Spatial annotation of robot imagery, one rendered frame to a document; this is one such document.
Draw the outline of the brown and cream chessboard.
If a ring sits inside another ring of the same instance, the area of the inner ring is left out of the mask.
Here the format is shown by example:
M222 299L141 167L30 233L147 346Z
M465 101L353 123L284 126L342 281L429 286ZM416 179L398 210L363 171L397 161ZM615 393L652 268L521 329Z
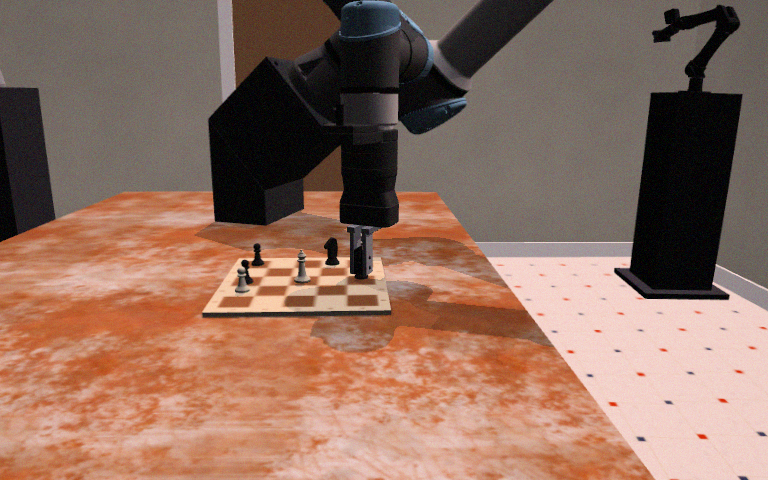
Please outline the brown and cream chessboard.
M249 261L253 283L250 291L235 292L237 269ZM298 258L239 258L202 312L202 317L355 316L391 315L390 301L381 257L373 257L373 272L367 279L350 274L350 258L337 258L338 265L326 265L328 258L305 258L307 283L294 281Z

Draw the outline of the white bishop chess piece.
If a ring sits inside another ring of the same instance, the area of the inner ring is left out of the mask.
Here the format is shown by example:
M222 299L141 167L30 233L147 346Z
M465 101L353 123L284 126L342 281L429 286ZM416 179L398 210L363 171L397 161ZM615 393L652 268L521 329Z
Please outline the white bishop chess piece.
M306 268L305 268L305 253L301 249L299 254L297 255L299 262L299 269L298 269L298 275L295 277L294 281L297 283L307 283L310 281L310 277L306 274Z

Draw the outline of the white pawn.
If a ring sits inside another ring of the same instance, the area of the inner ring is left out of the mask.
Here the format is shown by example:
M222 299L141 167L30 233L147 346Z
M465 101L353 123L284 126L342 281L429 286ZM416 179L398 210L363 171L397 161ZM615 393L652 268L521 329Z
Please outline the white pawn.
M235 288L235 292L237 292L237 293L245 293L245 292L250 291L250 288L247 286L247 284L245 282L245 278L244 278L246 276L245 268L244 267L239 267L237 269L237 273L238 273L237 277L239 277L239 280L238 280L238 285Z

